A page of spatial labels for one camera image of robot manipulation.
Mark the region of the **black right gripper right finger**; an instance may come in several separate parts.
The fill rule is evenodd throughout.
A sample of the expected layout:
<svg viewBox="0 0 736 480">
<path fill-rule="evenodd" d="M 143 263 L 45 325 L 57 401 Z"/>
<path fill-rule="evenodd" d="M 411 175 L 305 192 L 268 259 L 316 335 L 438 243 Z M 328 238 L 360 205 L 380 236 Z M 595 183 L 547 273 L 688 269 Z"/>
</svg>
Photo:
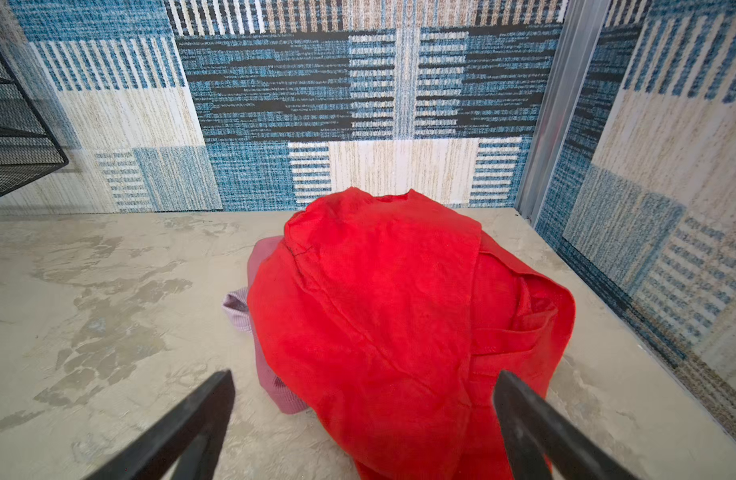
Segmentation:
<svg viewBox="0 0 736 480">
<path fill-rule="evenodd" d="M 515 374 L 500 373 L 492 402 L 515 479 L 636 479 Z"/>
</svg>

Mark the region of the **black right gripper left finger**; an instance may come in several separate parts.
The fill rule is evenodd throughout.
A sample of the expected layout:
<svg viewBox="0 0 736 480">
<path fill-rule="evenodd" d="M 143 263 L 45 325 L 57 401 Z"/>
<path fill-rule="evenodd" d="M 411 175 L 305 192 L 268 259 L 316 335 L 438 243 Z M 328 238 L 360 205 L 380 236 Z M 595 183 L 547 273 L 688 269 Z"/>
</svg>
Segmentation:
<svg viewBox="0 0 736 480">
<path fill-rule="evenodd" d="M 232 373 L 221 370 L 89 475 L 91 479 L 211 479 L 235 401 Z"/>
</svg>

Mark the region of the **light purple cloth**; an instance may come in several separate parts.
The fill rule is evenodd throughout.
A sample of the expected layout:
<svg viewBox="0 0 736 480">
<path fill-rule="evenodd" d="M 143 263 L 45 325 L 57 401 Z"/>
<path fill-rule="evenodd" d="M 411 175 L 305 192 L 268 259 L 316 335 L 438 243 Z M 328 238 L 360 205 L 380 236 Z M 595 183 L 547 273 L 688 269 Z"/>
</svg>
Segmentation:
<svg viewBox="0 0 736 480">
<path fill-rule="evenodd" d="M 222 303 L 222 309 L 227 315 L 230 323 L 239 332 L 252 331 L 252 321 L 247 303 L 248 293 L 248 287 L 243 287 L 239 290 L 229 292 Z"/>
</svg>

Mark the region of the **red cloth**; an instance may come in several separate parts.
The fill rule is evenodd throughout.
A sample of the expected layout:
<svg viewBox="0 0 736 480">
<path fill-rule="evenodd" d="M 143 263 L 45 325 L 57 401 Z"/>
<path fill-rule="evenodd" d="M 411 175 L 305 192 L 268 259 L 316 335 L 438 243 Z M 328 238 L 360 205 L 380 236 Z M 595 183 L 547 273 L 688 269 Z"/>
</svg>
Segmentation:
<svg viewBox="0 0 736 480">
<path fill-rule="evenodd" d="M 285 225 L 258 283 L 278 373 L 364 479 L 508 479 L 492 394 L 548 391 L 576 305 L 481 224 L 356 188 Z"/>
</svg>

